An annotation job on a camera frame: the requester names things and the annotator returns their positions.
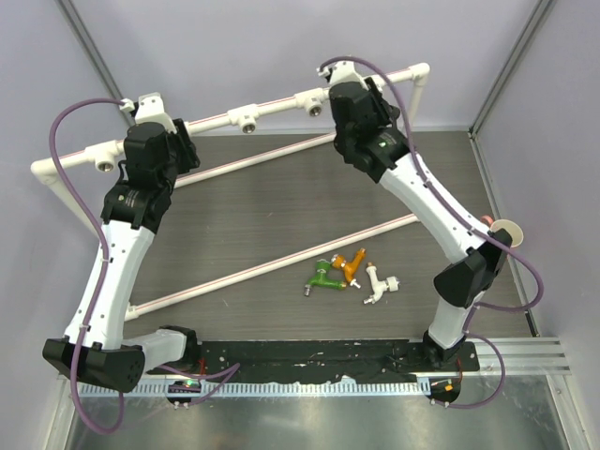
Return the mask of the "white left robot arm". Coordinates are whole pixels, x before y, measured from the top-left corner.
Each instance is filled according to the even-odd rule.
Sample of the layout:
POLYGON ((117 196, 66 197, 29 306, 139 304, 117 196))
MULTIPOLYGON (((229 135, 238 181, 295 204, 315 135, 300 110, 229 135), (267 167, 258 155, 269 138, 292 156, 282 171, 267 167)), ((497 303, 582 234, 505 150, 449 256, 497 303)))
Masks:
POLYGON ((67 378, 128 393, 141 376, 169 364, 192 372, 200 361, 194 330, 164 325, 125 339, 124 322, 132 288, 162 217, 171 205, 175 179, 200 165, 182 119, 168 130, 157 121, 130 127, 126 158, 104 199, 100 250, 82 301, 64 335, 46 340, 42 356, 67 378))

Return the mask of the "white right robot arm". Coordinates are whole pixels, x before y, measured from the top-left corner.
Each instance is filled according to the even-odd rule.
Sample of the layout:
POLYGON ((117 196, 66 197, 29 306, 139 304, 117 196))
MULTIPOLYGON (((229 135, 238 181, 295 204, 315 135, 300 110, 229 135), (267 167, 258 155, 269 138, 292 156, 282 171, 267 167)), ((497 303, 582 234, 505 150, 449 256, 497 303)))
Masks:
POLYGON ((506 261, 512 244, 505 230, 493 232, 474 218, 414 155, 398 129, 399 109, 391 106, 372 79, 333 84, 328 91, 336 137, 345 163, 367 174, 399 198, 421 221, 449 261, 433 279, 440 297, 423 336, 427 365, 453 364, 465 340, 464 326, 506 261))

